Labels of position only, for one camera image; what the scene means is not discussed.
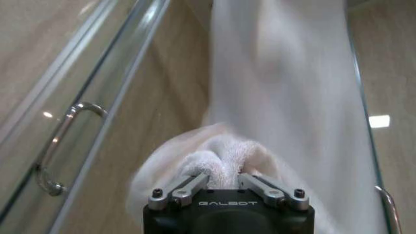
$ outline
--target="white towel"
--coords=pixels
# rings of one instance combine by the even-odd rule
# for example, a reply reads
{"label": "white towel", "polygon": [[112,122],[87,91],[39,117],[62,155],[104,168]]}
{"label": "white towel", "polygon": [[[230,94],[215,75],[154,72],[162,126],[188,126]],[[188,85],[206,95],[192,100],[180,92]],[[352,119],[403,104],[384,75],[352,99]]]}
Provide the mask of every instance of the white towel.
{"label": "white towel", "polygon": [[315,232],[340,233],[315,192],[280,157],[258,142],[235,135],[226,124],[194,130],[166,142],[136,173],[127,210],[142,225],[143,207],[155,188],[163,188],[182,175],[210,175],[208,188],[236,189],[238,174],[267,175],[292,188],[302,188],[315,208]]}

